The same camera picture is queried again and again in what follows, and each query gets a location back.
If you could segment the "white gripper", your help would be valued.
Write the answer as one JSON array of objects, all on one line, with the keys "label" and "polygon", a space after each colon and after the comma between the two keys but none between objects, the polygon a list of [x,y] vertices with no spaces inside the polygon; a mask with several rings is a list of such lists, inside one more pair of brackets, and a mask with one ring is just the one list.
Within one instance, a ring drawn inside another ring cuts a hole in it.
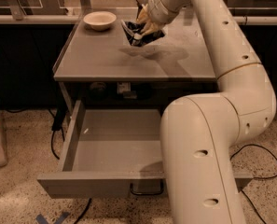
[{"label": "white gripper", "polygon": [[142,5],[136,22],[145,23],[141,36],[150,35],[161,30],[164,25],[171,23],[179,14],[184,5],[184,0],[148,0],[147,5]]}]

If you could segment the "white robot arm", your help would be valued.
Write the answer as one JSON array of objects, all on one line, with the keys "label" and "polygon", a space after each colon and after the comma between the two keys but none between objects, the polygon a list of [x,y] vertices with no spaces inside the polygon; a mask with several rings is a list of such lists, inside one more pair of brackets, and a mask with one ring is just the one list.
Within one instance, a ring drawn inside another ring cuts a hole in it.
[{"label": "white robot arm", "polygon": [[148,35],[192,4],[215,71],[216,93],[171,102],[160,124],[173,224],[245,224],[229,147],[263,133],[276,113],[264,66],[223,0],[148,0]]}]

